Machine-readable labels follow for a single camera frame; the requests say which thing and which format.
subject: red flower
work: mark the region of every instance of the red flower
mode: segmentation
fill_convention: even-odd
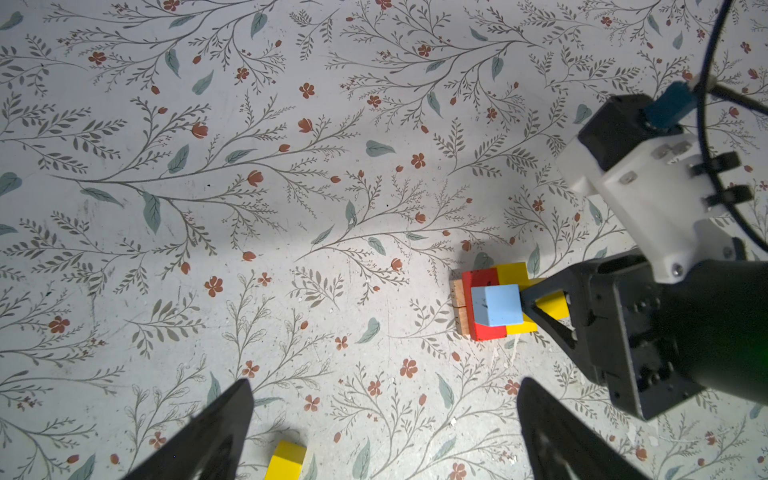
[[[308,412],[310,409],[312,409],[313,412],[317,412],[317,406],[320,404],[320,397],[315,398],[312,400],[312,396],[308,395],[305,398],[306,405],[304,406],[304,411]]]
[[[198,121],[196,124],[192,125],[192,135],[194,135],[195,138],[203,138],[208,135],[208,127],[200,125],[200,122]]]
[[[504,385],[504,388],[507,390],[507,395],[517,395],[520,391],[520,384],[507,380],[507,384]]]
[[[256,376],[256,372],[259,371],[259,366],[254,365],[253,360],[248,360],[247,362],[245,362],[245,367],[246,368],[244,368],[243,371],[240,372],[240,374],[242,376],[248,375],[249,379],[252,379],[254,376]]]
[[[371,382],[371,384],[368,386],[368,393],[371,394],[371,396],[379,396],[382,394],[381,390],[382,383],[379,380],[376,380],[375,382]]]
[[[224,283],[224,281],[221,278],[212,276],[210,280],[205,283],[205,288],[208,289],[208,295],[216,296],[217,293],[223,292],[224,288],[221,286],[222,283]]]
[[[448,476],[450,480],[462,480],[467,476],[467,471],[465,470],[463,463],[454,463],[453,464],[453,472],[451,472],[451,475]]]
[[[411,160],[411,165],[414,165],[417,170],[427,165],[427,163],[424,161],[424,154],[414,155],[413,160]]]
[[[54,317],[54,320],[48,324],[48,328],[51,329],[51,333],[64,333],[64,329],[69,326],[69,320],[61,319],[59,315]]]
[[[315,86],[310,85],[309,82],[299,87],[299,91],[303,93],[304,98],[309,98],[310,95],[315,94]]]
[[[299,132],[308,134],[312,131],[312,121],[306,118],[302,118],[299,120],[299,128],[301,129]]]
[[[96,65],[101,65],[103,62],[107,61],[107,55],[104,55],[104,52],[102,51],[95,51],[88,57],[88,60],[94,62]]]
[[[149,439],[149,444],[154,445],[155,450],[160,450],[160,447],[163,446],[163,444],[167,440],[165,437],[161,438],[160,435],[161,435],[160,432],[155,432],[154,438]]]
[[[261,278],[257,278],[256,281],[258,283],[261,283],[261,286],[267,286],[269,284],[269,282],[272,281],[272,277],[271,276],[267,276],[266,272],[262,272],[261,273]]]
[[[235,78],[238,81],[243,81],[248,77],[248,69],[247,68],[238,68],[237,69],[237,75],[235,75]]]
[[[254,170],[248,174],[248,183],[251,187],[258,187],[259,182],[264,181],[264,176],[258,170]]]
[[[408,360],[405,359],[402,361],[402,368],[400,369],[400,376],[408,376],[408,378],[412,379],[413,374],[418,372],[419,368],[416,367],[416,361],[415,360]]]

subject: floral wallpaper surface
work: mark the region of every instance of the floral wallpaper surface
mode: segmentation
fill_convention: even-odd
[[[554,159],[610,95],[691,79],[717,8],[6,0],[0,478],[121,478],[239,378],[240,478],[278,439],[308,480],[531,478],[525,376],[651,478],[768,478],[761,406],[706,391],[640,422],[544,333],[456,336],[449,297],[633,245]],[[713,70],[760,101],[767,29],[735,2]],[[708,108],[766,236],[768,121]]]

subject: yellow block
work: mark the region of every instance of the yellow block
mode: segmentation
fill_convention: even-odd
[[[264,480],[298,480],[306,448],[284,440],[277,444]]]
[[[525,290],[531,285],[544,280],[543,278],[528,279],[528,268],[525,263],[506,263],[494,267],[498,275],[499,285],[519,285],[520,291]],[[562,292],[552,293],[536,302],[536,305],[544,310],[549,316],[556,320],[562,320],[570,315],[568,304],[565,302],[565,295]],[[519,333],[531,333],[538,331],[536,322],[523,314],[523,323],[518,325],[507,325],[507,335],[517,335]]]

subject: leaf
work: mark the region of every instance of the leaf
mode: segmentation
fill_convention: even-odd
[[[105,192],[103,190],[99,190],[99,189],[93,188],[93,187],[88,187],[88,188],[84,188],[84,189],[80,190],[80,193],[88,195],[89,197],[93,197],[96,200],[101,200],[102,202],[109,202],[111,204],[118,204],[118,205],[120,205],[121,207],[124,208],[123,204],[121,204],[120,202],[115,200],[114,197],[112,197],[110,194],[108,194],[107,192]]]
[[[528,257],[528,271],[534,275],[538,275],[538,269],[541,266],[541,254],[538,250],[538,243],[536,248],[531,252],[531,256]]]
[[[235,150],[231,154],[227,155],[227,158],[225,158],[224,161],[226,161],[228,164],[233,164],[233,163],[235,163],[239,159],[245,157],[246,155],[248,155],[250,152],[252,152],[254,150],[256,150],[256,149],[255,148],[251,148],[251,149],[248,149],[248,150]]]
[[[576,109],[576,118],[574,118],[574,124],[579,125],[582,121],[586,120],[592,115],[592,110],[585,105],[580,104]]]
[[[355,465],[352,466],[353,478],[365,478],[368,476],[368,466],[371,463],[371,440],[368,439],[366,446],[360,449],[360,453],[355,458]]]
[[[429,95],[427,95],[427,103],[432,107],[432,110],[436,111],[437,115],[442,118],[442,115],[440,114],[440,102],[437,101],[437,95],[435,95],[434,91],[430,91]]]
[[[197,81],[197,83],[192,87],[192,92],[195,95],[202,94],[206,88],[208,88],[208,85],[210,85],[211,79],[214,77],[214,71],[211,70],[207,77],[202,77],[200,80]]]
[[[176,20],[173,20],[170,25],[168,25],[168,28],[180,27],[196,16],[197,15],[187,15],[186,17],[177,18]]]
[[[331,227],[330,227],[328,230],[326,230],[326,231],[322,232],[320,235],[318,235],[318,236],[317,236],[317,238],[316,238],[315,240],[312,240],[312,245],[317,245],[318,243],[320,243],[320,242],[322,242],[323,240],[325,240],[326,238],[328,238],[328,236],[329,236],[329,235],[330,235],[330,233],[331,233],[331,230],[333,230],[333,228],[334,228],[335,226],[336,226],[336,225],[331,225]]]
[[[264,25],[266,25],[266,13],[255,14],[253,21],[250,23],[250,37],[253,38],[255,34],[259,33],[259,30],[264,28]]]
[[[22,23],[22,20],[24,20],[24,15],[22,15],[21,12],[13,12],[8,21],[0,26],[0,30],[14,28],[16,25]]]
[[[502,72],[502,68],[504,68],[504,61],[500,57],[494,57],[491,61],[491,76],[494,81],[496,81],[496,75]]]
[[[427,65],[427,72],[437,70],[438,68],[440,68],[440,65],[444,63],[445,63],[445,60],[438,60],[438,61],[432,62],[431,64]]]
[[[395,149],[389,145],[380,144],[374,140],[366,142],[366,153],[369,157],[378,157],[379,155],[394,154]]]
[[[475,255],[475,265],[472,267],[473,270],[485,270],[486,268],[491,268],[492,266],[493,259],[489,257],[486,252],[480,252]]]
[[[160,228],[160,201],[147,192],[143,192],[141,196],[144,197],[146,203],[144,205],[144,219],[152,231],[157,233],[157,229]]]
[[[480,35],[477,30],[475,30],[472,27],[469,27],[469,31],[472,33],[472,36],[477,38],[479,41],[488,41],[488,37],[485,37],[483,35]]]
[[[448,440],[446,443],[442,444],[442,447],[437,451],[435,456],[432,458],[432,461],[439,460],[445,456],[446,453],[450,452],[453,447],[456,445],[456,437],[453,437],[452,439]]]
[[[672,46],[675,47],[677,50],[680,50],[680,47],[683,46],[683,32],[681,31],[680,34],[672,41]]]
[[[759,403],[756,403],[754,407],[750,410],[750,420],[754,420],[757,418],[757,416],[760,414],[760,410],[763,409],[763,406]]]
[[[381,330],[382,326],[379,324],[379,321],[375,317],[371,317],[370,320],[368,320],[368,329],[365,333],[360,337],[360,340],[358,340],[356,343],[368,343],[370,342],[374,336]]]
[[[6,233],[18,233],[18,230],[16,230],[14,227],[10,227],[9,225],[3,225],[0,223],[0,235],[5,235]]]
[[[6,172],[0,177],[0,197],[22,185],[22,179],[13,172]]]
[[[179,59],[176,57],[176,50],[174,48],[165,52],[165,64],[179,77]]]
[[[72,472],[69,475],[69,480],[88,480],[91,478],[94,472],[94,463],[96,462],[96,454],[94,453],[88,460],[85,461],[83,466]]]
[[[206,405],[213,403],[215,399],[219,398],[219,395],[221,395],[221,385],[219,385],[219,381],[216,380],[214,373],[211,372],[210,388],[208,389],[208,403]]]
[[[672,467],[667,470],[667,473],[664,474],[664,480],[672,480],[672,477],[677,474],[677,471],[680,470],[681,466],[682,465],[678,465],[677,467]]]
[[[598,208],[592,203],[592,200],[587,199],[587,202],[589,202],[589,213],[592,214],[594,222],[599,227],[603,224],[603,214],[601,214]]]
[[[268,397],[265,397],[263,399],[254,399],[253,400],[253,407],[256,408],[256,407],[266,406],[266,405],[269,405],[272,402],[277,402],[277,401],[281,401],[282,402],[283,399],[281,399],[280,397],[276,397],[276,396],[268,396]]]
[[[346,204],[346,227],[352,228],[357,225],[357,212],[355,212],[355,204],[349,200]]]
[[[659,24],[658,24],[658,23],[656,23],[656,19],[654,18],[654,16],[653,16],[653,15],[648,15],[648,24],[650,25],[650,27],[651,27],[653,30],[655,30],[655,31],[656,31],[656,33],[658,33],[659,35],[661,35],[661,32],[659,31]]]
[[[368,239],[368,245],[373,247],[374,250],[381,253],[382,255],[386,255],[386,251],[384,251],[384,246],[382,245],[381,241],[378,238],[370,237]]]
[[[317,462],[315,462],[315,455],[312,455],[312,462],[310,463],[310,469],[304,475],[304,480],[317,480]]]
[[[180,172],[187,164],[187,156],[190,154],[190,145],[186,144],[176,152],[176,155],[168,162],[168,171],[172,174]]]
[[[440,376],[440,374],[437,374],[437,378],[440,379],[440,395],[442,396],[442,401],[445,403],[445,407],[447,409],[450,409],[453,407],[453,390],[451,390],[451,386]]]

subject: black cable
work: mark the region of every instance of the black cable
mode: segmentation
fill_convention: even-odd
[[[761,104],[758,101],[754,101],[749,97],[745,97],[742,94],[738,94],[730,88],[724,87],[723,85],[715,84],[715,86],[710,89],[710,95],[722,98],[723,100],[729,101],[732,104],[736,104],[744,108],[749,108],[750,110],[759,112],[763,115],[768,115],[767,106]]]
[[[723,183],[718,177],[717,170],[712,165],[712,156],[710,155],[710,146],[707,143],[707,118],[706,118],[706,102],[707,102],[707,81],[710,77],[710,70],[714,60],[715,50],[717,49],[717,42],[720,40],[720,33],[725,25],[728,11],[733,0],[724,0],[720,7],[720,13],[717,15],[715,25],[712,28],[712,34],[710,36],[709,44],[707,45],[707,52],[704,54],[704,64],[701,68],[701,74],[699,75],[699,85],[696,89],[696,119],[698,123],[699,134],[699,146],[701,148],[701,157],[704,167],[707,169],[707,176],[710,178],[712,185],[715,188],[715,192],[718,195],[722,195],[725,191]],[[728,213],[736,221],[737,225],[746,234],[746,236],[752,240],[762,250],[768,252],[768,243],[763,240],[760,235],[747,223],[741,212],[736,208],[736,205],[731,202],[726,202],[725,207],[728,209]]]

